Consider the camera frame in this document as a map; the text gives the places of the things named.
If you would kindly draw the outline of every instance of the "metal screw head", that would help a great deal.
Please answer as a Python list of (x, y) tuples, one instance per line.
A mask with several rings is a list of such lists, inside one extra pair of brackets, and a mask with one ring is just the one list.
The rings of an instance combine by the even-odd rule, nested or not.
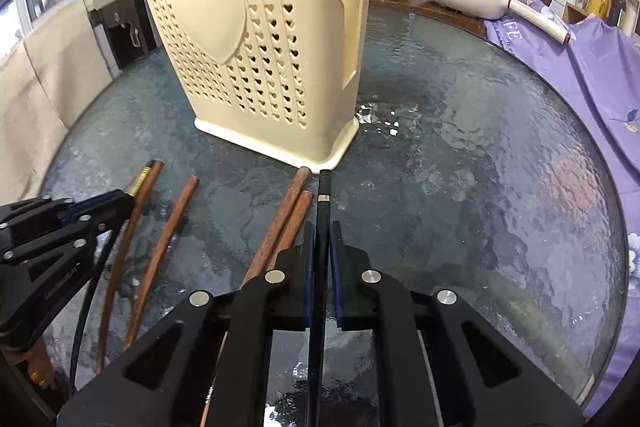
[(209, 302), (209, 294), (207, 292), (193, 292), (189, 295), (191, 305), (200, 307)]
[(451, 290), (440, 290), (436, 297), (442, 304), (453, 304), (458, 300), (458, 296)]
[(375, 284), (376, 282), (380, 282), (380, 279), (382, 279), (382, 275), (380, 275), (380, 272), (376, 270), (364, 270), (360, 277), (362, 277), (364, 282), (368, 282), (369, 284)]
[(277, 284), (284, 281), (285, 275), (282, 270), (269, 270), (264, 274), (264, 280), (271, 284)]

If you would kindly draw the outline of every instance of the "purple tablecloth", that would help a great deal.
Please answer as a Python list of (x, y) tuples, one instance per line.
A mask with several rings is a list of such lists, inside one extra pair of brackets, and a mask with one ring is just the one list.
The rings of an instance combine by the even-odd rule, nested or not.
[[(524, 0), (562, 23), (539, 0)], [(515, 14), (485, 21), (487, 39), (518, 57), (573, 108), (593, 136), (618, 189), (628, 233), (629, 287), (618, 345), (586, 414), (593, 415), (640, 349), (640, 49), (597, 17), (567, 26), (559, 44)]]

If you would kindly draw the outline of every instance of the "floral pattern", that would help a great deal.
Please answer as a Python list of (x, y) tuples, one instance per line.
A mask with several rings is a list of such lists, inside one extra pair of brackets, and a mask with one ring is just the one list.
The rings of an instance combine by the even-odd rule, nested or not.
[(626, 241), (629, 244), (629, 292), (640, 297), (640, 236), (630, 233)]

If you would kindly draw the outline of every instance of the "pot handle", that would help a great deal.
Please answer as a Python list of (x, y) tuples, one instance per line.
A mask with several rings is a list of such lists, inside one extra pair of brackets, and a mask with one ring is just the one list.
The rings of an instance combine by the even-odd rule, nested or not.
[(551, 35), (556, 41), (561, 44), (568, 44), (571, 39), (571, 34), (559, 24), (556, 24), (551, 19), (547, 19), (540, 12), (535, 11), (532, 7), (521, 3), (518, 0), (503, 0), (508, 8), (517, 13), (523, 19), (526, 19), (533, 25), (536, 25), (543, 32)]

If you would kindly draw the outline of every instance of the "black cable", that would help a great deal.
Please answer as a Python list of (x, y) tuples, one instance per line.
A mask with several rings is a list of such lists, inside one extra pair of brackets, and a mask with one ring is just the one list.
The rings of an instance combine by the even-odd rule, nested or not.
[(98, 262), (94, 267), (94, 275), (89, 281), (89, 286), (86, 288), (84, 294), (84, 300), (82, 300), (82, 308), (78, 315), (78, 322), (76, 324), (76, 332), (74, 333), (74, 343), (71, 347), (71, 363), (69, 364), (69, 382), (71, 384), (70, 395), (73, 396), (76, 392), (76, 371), (78, 370), (78, 357), (80, 356), (80, 346), (82, 344), (82, 334), (84, 333), (84, 326), (86, 324), (87, 317), (89, 316), (89, 309), (91, 308), (91, 302), (94, 300), (95, 290), (98, 287), (100, 281), (100, 275), (104, 270), (104, 265), (107, 264), (107, 259), (113, 249), (113, 245), (118, 237), (120, 230), (111, 230), (109, 238), (100, 252)]

